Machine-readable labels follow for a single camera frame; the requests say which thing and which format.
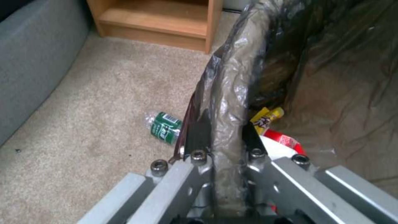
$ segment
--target white object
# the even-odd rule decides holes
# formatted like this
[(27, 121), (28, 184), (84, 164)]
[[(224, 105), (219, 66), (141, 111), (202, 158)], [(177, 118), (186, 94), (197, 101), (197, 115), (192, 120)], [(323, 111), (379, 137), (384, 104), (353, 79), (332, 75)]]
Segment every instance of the white object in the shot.
[(265, 136), (260, 136), (260, 139), (265, 149), (267, 150), (268, 156), (271, 158), (271, 160), (279, 159), (282, 157), (291, 158), (293, 155), (297, 154), (294, 149), (282, 145), (273, 139), (267, 138)]

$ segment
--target wooden cabinet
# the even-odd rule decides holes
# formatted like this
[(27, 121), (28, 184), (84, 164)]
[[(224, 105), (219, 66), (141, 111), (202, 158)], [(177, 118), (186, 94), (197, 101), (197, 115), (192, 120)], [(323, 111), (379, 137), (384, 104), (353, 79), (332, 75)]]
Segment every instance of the wooden cabinet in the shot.
[(209, 53), (222, 0), (87, 0), (99, 34)]

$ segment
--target bolt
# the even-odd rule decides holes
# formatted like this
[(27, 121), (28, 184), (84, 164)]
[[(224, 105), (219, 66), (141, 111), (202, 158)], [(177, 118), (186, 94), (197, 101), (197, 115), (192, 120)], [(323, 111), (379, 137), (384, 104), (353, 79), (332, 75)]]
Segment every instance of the bolt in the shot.
[(265, 152), (263, 152), (263, 150), (258, 148), (252, 149), (249, 153), (249, 158), (251, 160), (264, 158), (264, 157), (265, 157)]
[(191, 162), (194, 165), (204, 165), (207, 161), (207, 154), (203, 150), (193, 150), (191, 153)]
[(310, 167), (310, 159), (306, 155), (296, 154), (292, 156), (292, 161), (304, 170), (308, 170)]
[(167, 173), (168, 164), (166, 160), (158, 159), (151, 163), (150, 170), (155, 177), (162, 177)]

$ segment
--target beige carpet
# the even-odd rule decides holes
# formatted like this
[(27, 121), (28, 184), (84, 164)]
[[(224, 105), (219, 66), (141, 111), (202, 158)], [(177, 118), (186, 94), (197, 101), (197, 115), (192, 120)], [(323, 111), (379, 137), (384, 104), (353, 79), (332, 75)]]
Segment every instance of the beige carpet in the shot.
[[(223, 13), (214, 49), (238, 14)], [(74, 223), (128, 172), (173, 147), (144, 112), (183, 118), (209, 55), (93, 30), (57, 89), (0, 149), (0, 223)]]

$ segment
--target gray sofa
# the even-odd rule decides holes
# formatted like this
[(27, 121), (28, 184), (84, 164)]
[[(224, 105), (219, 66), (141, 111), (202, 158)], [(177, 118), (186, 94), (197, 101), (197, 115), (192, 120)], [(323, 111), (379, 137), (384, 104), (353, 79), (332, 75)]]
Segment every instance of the gray sofa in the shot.
[(59, 84), (90, 24), (85, 0), (35, 0), (0, 23), (0, 145)]

